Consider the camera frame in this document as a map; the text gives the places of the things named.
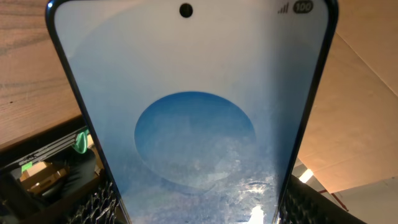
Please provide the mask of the blue Galaxy smartphone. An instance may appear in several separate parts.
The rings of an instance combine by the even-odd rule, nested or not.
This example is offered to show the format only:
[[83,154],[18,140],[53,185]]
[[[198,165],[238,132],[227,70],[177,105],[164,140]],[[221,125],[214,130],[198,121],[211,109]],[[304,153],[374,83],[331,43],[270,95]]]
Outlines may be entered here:
[[128,223],[275,223],[333,0],[49,1],[50,38]]

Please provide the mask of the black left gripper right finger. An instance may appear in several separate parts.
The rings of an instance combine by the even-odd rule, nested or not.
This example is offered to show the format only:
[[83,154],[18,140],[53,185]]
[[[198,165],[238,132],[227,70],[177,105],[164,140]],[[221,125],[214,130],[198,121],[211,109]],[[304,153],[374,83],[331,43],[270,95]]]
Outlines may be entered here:
[[291,176],[279,208],[281,224],[365,224]]

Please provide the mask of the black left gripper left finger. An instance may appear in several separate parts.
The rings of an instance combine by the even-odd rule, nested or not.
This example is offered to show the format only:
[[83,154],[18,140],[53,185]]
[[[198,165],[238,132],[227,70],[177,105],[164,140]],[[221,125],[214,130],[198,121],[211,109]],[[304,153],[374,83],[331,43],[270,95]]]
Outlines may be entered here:
[[118,218],[119,200],[113,183],[100,175],[67,196],[61,195],[61,180],[42,195],[36,196],[40,210],[21,223],[125,223]]

